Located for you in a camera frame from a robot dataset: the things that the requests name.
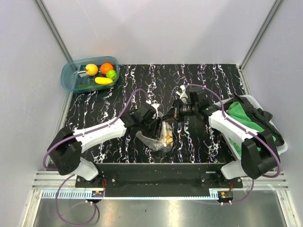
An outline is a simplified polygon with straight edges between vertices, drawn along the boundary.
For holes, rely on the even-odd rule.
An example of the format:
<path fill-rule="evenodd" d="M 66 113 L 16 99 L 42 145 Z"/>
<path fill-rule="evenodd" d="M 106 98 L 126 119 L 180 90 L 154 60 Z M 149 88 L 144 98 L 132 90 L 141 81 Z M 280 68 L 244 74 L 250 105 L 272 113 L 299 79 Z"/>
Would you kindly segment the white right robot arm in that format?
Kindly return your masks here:
<path fill-rule="evenodd" d="M 219 187 L 228 186 L 233 178 L 238 177 L 270 177 L 267 173 L 274 168 L 277 171 L 272 177 L 280 175 L 281 162 L 272 135 L 253 130 L 231 118 L 225 112 L 222 100 L 219 100 L 220 105 L 210 105 L 208 101 L 200 100 L 198 94 L 198 91 L 191 91 L 190 102 L 183 102 L 181 96 L 176 98 L 162 119 L 166 122 L 182 122 L 187 116 L 195 116 L 241 148 L 240 160 L 225 164 L 221 172 L 215 175 Z"/>

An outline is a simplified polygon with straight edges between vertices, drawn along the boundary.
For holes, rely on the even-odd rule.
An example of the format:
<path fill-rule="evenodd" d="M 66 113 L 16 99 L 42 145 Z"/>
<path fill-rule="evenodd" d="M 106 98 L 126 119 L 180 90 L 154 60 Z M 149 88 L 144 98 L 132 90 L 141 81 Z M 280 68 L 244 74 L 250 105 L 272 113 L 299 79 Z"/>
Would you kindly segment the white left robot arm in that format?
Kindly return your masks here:
<path fill-rule="evenodd" d="M 159 136 L 159 106 L 145 103 L 99 125 L 74 131 L 66 127 L 60 129 L 48 148 L 54 169 L 60 175 L 81 176 L 91 187 L 98 187 L 102 183 L 102 175 L 96 165 L 81 154 L 95 145 L 138 131 L 153 138 Z"/>

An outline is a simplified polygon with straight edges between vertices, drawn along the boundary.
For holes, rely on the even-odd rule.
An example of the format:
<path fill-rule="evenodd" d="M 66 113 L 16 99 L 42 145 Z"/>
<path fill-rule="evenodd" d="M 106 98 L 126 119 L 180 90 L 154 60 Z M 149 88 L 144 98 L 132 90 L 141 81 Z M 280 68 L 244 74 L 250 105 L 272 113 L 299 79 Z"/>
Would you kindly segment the orange fake fruit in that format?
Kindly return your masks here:
<path fill-rule="evenodd" d="M 101 66 L 100 66 L 100 72 L 104 75 L 106 75 L 106 73 L 110 70 L 113 70 L 114 67 L 112 64 L 106 62 L 106 63 L 103 63 Z"/>

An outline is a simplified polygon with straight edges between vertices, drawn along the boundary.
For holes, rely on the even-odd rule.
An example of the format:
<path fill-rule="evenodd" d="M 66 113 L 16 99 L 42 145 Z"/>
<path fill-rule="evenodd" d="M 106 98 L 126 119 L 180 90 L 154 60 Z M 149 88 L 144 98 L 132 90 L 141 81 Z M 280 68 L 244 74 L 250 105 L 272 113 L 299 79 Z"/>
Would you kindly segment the green fake lime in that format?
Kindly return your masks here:
<path fill-rule="evenodd" d="M 117 72 L 115 70 L 109 70 L 106 73 L 106 77 L 114 81 L 117 78 Z"/>

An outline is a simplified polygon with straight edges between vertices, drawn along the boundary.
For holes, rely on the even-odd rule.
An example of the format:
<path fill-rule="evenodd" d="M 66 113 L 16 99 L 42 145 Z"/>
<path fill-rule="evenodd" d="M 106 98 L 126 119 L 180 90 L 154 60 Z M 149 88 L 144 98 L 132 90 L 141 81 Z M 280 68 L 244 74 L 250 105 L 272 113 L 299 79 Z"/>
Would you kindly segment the yellow green fake mango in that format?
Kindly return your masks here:
<path fill-rule="evenodd" d="M 166 143 L 166 145 L 168 146 L 168 145 L 170 145 L 172 142 L 173 142 L 173 136 L 172 136 L 172 134 L 167 134 L 167 135 L 165 136 L 165 143 Z"/>

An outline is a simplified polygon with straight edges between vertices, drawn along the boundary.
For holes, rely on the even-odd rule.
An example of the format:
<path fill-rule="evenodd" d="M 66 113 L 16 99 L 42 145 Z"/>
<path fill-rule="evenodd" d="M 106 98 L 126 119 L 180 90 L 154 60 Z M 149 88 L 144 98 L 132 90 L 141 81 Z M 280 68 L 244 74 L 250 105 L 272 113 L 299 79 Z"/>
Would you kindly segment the dark green fake cucumber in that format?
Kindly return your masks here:
<path fill-rule="evenodd" d="M 85 89 L 85 88 L 89 88 L 89 87 L 94 87 L 97 86 L 97 84 L 81 84 L 77 86 L 77 89 Z"/>

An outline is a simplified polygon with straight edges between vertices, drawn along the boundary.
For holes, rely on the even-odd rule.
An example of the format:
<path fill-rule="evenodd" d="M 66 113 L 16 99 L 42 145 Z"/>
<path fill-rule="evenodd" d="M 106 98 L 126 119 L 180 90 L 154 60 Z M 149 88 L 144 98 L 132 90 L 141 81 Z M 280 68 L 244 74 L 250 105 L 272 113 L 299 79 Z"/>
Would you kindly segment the clear polka dot zip bag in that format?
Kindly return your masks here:
<path fill-rule="evenodd" d="M 148 148 L 155 150 L 155 151 L 163 151 L 163 152 L 167 153 L 167 152 L 171 151 L 171 149 L 173 147 L 173 142 L 168 146 L 165 143 L 165 136 L 167 134 L 172 134 L 172 136 L 173 136 L 172 126 L 168 122 L 162 122 L 160 137 L 157 140 L 143 136 L 141 131 L 138 131 L 136 133 L 136 137 L 143 144 L 145 144 Z"/>

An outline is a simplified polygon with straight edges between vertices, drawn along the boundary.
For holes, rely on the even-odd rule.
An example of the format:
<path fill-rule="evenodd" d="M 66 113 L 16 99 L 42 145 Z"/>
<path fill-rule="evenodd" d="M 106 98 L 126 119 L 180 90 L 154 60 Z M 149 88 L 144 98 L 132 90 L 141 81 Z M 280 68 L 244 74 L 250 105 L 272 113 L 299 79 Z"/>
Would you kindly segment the yellow fake banana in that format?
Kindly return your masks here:
<path fill-rule="evenodd" d="M 107 85 L 113 83 L 113 80 L 107 77 L 96 77 L 95 83 L 98 85 Z"/>

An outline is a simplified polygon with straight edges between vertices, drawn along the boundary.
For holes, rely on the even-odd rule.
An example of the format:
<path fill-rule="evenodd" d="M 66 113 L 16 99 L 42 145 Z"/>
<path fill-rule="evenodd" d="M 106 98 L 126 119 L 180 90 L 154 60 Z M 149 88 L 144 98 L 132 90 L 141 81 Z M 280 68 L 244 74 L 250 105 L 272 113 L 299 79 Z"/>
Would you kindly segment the yellow fake fruit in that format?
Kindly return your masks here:
<path fill-rule="evenodd" d="M 95 64 L 87 64 L 85 66 L 85 72 L 90 76 L 95 76 L 98 73 L 98 66 Z"/>

